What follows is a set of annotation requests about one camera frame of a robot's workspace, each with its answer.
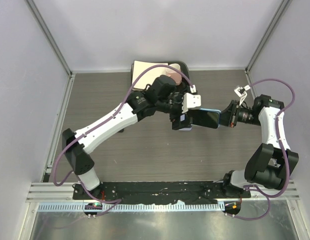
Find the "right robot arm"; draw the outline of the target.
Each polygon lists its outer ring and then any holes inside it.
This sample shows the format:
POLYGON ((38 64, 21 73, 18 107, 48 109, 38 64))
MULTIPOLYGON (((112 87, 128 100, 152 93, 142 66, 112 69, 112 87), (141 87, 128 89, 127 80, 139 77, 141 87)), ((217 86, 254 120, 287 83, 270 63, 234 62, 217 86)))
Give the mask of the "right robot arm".
POLYGON ((245 187, 263 186, 281 191, 299 161, 299 155, 291 151, 284 130, 282 101, 268 95, 254 99, 252 107, 232 100, 221 112, 220 125, 233 128, 237 123, 261 127, 262 143, 249 159, 244 170, 231 170, 223 177, 221 193, 228 198, 243 194, 245 187))

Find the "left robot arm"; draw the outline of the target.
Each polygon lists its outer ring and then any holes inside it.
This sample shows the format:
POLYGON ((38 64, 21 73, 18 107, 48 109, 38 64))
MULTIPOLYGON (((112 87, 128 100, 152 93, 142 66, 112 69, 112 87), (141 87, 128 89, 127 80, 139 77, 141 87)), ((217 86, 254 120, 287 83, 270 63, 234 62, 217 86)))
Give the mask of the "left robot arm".
POLYGON ((100 144, 156 112, 169 114, 173 128, 178 130, 180 116, 193 108, 188 101, 197 99, 194 85, 184 82, 177 85, 171 77, 161 75, 143 90, 130 90, 114 110, 90 125, 76 131, 70 128, 64 130, 62 154, 77 176, 84 194, 95 200, 102 192, 102 183, 94 169, 95 162, 90 156, 100 144))

